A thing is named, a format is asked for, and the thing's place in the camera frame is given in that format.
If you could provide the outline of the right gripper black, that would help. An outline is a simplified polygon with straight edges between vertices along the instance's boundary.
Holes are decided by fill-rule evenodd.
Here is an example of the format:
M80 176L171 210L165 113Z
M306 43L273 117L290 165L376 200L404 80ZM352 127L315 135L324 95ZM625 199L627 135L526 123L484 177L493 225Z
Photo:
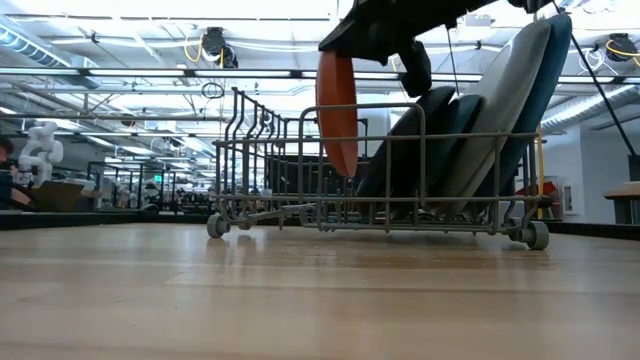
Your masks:
M354 0L347 15L320 42L321 52L386 64L395 53L405 67L401 83L410 97L432 86L431 61L418 35L447 22L449 3L443 0L391 0L395 49L366 39L369 28L383 16L387 0Z

